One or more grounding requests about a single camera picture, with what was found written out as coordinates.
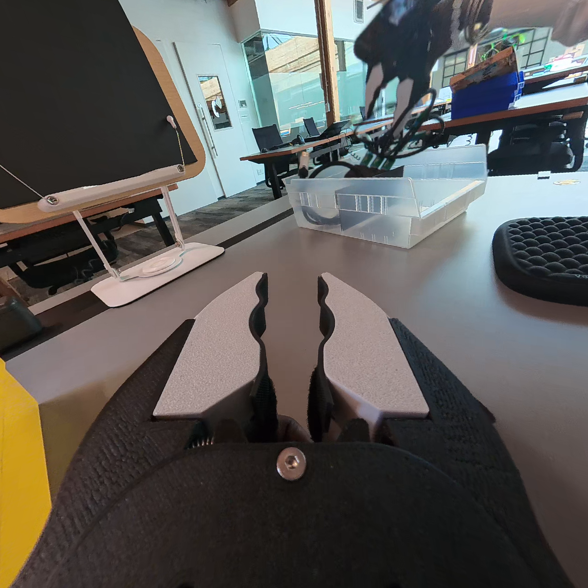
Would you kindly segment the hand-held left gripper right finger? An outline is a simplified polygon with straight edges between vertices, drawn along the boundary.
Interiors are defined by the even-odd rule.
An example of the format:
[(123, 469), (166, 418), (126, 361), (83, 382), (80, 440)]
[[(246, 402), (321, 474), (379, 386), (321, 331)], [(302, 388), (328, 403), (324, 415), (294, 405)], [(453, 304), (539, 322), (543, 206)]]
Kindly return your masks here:
[(355, 419), (366, 423), (372, 439), (386, 419), (429, 417), (424, 393), (385, 311), (327, 272), (318, 277), (318, 303), (323, 339), (307, 404), (312, 439), (334, 438)]

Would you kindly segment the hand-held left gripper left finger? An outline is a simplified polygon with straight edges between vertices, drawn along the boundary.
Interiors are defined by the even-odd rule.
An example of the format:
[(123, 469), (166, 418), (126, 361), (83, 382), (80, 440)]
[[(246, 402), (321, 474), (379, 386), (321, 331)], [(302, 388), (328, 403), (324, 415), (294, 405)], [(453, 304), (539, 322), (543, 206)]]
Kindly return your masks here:
[(189, 329), (153, 417), (196, 420), (212, 433), (234, 420), (253, 441), (276, 437), (277, 400), (262, 336), (268, 274), (254, 272), (214, 298)]

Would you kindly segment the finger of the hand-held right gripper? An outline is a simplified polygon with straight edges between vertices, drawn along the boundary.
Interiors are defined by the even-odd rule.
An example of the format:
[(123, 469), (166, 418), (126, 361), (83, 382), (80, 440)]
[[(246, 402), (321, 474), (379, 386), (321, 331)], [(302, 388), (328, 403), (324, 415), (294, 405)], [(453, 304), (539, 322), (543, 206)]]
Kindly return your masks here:
[(377, 63), (369, 66), (365, 82), (365, 120), (372, 116), (383, 84), (384, 71), (382, 64)]
[(394, 110), (393, 139), (399, 139), (412, 113), (414, 81), (401, 81), (396, 88), (396, 109)]

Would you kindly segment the clear plastic box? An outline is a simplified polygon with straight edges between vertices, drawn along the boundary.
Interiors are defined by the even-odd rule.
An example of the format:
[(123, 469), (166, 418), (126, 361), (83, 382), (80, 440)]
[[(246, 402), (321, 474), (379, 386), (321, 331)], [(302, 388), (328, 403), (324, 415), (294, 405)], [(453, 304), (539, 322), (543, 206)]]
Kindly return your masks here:
[(402, 178), (349, 179), (338, 162), (286, 191), (298, 227), (410, 249), (484, 194), (484, 145), (429, 149), (397, 161)]

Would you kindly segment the yellow plastic bin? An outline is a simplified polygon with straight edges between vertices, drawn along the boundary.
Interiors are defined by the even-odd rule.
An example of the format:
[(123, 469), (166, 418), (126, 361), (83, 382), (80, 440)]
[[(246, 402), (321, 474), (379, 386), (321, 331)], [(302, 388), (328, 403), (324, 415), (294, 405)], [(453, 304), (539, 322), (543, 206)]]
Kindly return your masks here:
[(1, 587), (32, 552), (51, 510), (37, 401), (1, 361)]

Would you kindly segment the person's right forearm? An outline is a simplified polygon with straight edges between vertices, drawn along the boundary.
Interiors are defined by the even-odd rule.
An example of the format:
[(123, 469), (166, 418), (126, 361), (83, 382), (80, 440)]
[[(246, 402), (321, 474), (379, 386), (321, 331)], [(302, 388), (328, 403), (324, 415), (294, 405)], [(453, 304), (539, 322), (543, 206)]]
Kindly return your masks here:
[(587, 40), (587, 1), (493, 1), (489, 28), (552, 29), (565, 47)]

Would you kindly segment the grey desk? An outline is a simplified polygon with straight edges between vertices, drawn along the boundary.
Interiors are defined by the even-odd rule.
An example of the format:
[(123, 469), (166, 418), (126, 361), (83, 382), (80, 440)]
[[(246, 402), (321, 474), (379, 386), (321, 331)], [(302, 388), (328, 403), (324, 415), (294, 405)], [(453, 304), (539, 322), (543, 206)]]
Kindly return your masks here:
[(128, 306), (11, 358), (40, 404), (55, 492), (114, 391), (186, 319), (254, 272), (269, 278), (269, 375), (281, 414), (306, 424), (316, 365), (318, 276), (374, 301), (414, 333), (496, 417), (538, 522), (587, 587), (587, 309), (519, 295), (495, 275), (496, 229), (519, 217), (587, 216), (587, 173), (489, 178), (467, 212), (412, 249), (298, 228), (290, 216)]

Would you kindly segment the wooden office desk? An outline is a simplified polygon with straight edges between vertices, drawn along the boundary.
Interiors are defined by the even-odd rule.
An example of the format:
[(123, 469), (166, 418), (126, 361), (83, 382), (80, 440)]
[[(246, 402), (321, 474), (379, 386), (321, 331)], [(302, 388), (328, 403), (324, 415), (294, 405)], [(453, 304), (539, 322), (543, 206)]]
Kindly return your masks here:
[(587, 83), (524, 96), (516, 102), (513, 109), (507, 111), (447, 121), (437, 144), (449, 143), (450, 139), (460, 136), (475, 135), (476, 144), (485, 145), (489, 154), (497, 148), (502, 131), (507, 127), (546, 119), (582, 121), (585, 125), (585, 139)]
[(350, 130), (343, 131), (338, 135), (329, 138), (308, 140), (304, 143), (286, 145), (279, 149), (270, 151), (259, 151), (250, 155), (240, 157), (240, 161), (248, 161), (264, 167), (266, 185), (271, 188), (273, 198), (279, 199), (282, 197), (282, 189), (280, 187), (280, 177), (276, 172), (276, 162), (280, 160), (290, 161), (294, 156), (297, 161), (300, 160), (303, 153), (310, 154), (310, 158), (319, 158), (332, 152), (338, 153), (342, 148), (348, 146), (349, 142), (358, 141), (364, 135), (379, 136), (391, 126), (393, 116), (382, 117), (369, 121), (363, 121)]
[[(161, 200), (163, 200), (163, 196), (160, 192), (156, 191), (125, 198), (118, 205), (99, 205), (81, 213), (86, 227), (92, 233), (102, 254), (111, 266), (114, 265), (114, 262), (119, 257), (119, 249), (115, 242), (114, 233), (124, 226), (140, 221), (144, 217), (153, 218), (157, 231), (165, 246), (173, 246), (175, 244), (175, 239), (162, 217)], [(72, 214), (22, 226), (2, 224), (1, 270), (9, 268), (12, 271), (10, 265), (20, 260), (21, 253), (18, 250), (20, 239), (70, 223), (78, 224)]]

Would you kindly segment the person's right hand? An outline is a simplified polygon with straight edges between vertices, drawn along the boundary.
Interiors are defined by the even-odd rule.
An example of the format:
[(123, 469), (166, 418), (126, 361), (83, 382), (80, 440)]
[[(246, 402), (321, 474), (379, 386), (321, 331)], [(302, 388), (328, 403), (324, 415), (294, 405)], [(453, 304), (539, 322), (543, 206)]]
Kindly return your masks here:
[(453, 1), (452, 42), (473, 46), (488, 30), (493, 1)]

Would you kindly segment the person's left hand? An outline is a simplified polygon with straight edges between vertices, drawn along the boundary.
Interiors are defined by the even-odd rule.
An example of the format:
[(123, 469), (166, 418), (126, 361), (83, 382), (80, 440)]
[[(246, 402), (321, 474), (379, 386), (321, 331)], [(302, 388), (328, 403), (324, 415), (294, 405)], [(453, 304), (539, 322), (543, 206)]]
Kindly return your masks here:
[(295, 419), (277, 415), (275, 442), (278, 443), (312, 443), (310, 433)]

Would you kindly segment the blue plastic bin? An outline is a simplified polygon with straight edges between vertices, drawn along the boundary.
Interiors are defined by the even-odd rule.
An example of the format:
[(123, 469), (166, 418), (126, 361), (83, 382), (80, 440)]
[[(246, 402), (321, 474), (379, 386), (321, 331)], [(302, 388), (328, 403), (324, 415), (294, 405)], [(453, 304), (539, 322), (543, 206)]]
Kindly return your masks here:
[(458, 90), (452, 95), (452, 120), (506, 111), (520, 99), (524, 86), (525, 75), (521, 71)]

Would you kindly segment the green plant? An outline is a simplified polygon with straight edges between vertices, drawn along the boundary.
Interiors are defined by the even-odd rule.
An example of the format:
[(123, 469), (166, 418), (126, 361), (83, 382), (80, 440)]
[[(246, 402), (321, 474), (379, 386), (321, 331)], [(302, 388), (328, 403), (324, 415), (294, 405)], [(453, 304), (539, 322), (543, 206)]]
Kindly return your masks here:
[(517, 51), (525, 40), (525, 31), (510, 31), (509, 29), (499, 28), (492, 32), (490, 39), (486, 43), (478, 46), (476, 63), (485, 61), (509, 47)]

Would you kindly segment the black board on stand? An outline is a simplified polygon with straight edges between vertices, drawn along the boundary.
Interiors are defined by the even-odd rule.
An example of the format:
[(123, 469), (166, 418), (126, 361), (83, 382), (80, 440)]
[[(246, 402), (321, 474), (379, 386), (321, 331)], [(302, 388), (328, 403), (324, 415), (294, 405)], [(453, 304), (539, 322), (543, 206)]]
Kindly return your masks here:
[[(135, 34), (140, 43), (140, 38), (136, 32)], [(160, 58), (160, 54), (156, 48), (152, 48), (151, 53), (147, 53), (146, 51), (144, 53), (147, 59), (149, 55)], [(107, 271), (110, 273), (110, 278), (92, 287), (92, 292), (109, 307), (124, 306), (142, 298), (166, 283), (185, 275), (224, 253), (224, 249), (219, 246), (204, 245), (201, 243), (185, 244), (182, 237), (168, 188), (180, 180), (193, 178), (202, 171), (205, 163), (203, 156), (200, 154), (202, 143), (165, 64), (161, 64), (159, 70), (153, 69), (153, 71), (168, 103), (173, 109), (173, 113), (179, 117), (179, 124), (187, 139), (187, 143), (197, 158), (196, 163), (191, 165), (185, 164), (183, 152), (180, 151), (182, 158), (181, 164), (174, 164), (133, 178), (103, 185), (78, 187), (56, 194), (40, 195), (37, 203), (28, 203), (4, 209), (5, 212), (8, 212), (9, 209), (13, 209), (13, 212), (25, 212), (25, 206), (28, 206), (40, 218), (54, 217), (61, 213), (73, 213), (77, 218), (78, 224), (80, 224), (88, 236), (94, 250), (100, 256)], [(120, 197), (144, 194), (153, 189), (161, 192), (168, 207), (175, 232), (175, 244), (173, 248), (130, 269), (119, 271), (110, 267), (92, 233), (86, 227), (81, 217), (81, 211), (92, 207), (100, 201), (105, 203), (112, 202), (118, 200)]]

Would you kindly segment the black wrist rest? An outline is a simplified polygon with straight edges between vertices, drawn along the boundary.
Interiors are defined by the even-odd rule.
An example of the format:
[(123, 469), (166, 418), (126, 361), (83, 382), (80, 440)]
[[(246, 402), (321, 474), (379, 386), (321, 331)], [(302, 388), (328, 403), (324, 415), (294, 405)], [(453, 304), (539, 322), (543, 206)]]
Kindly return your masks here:
[(529, 298), (587, 307), (587, 217), (523, 217), (493, 235), (496, 276)]

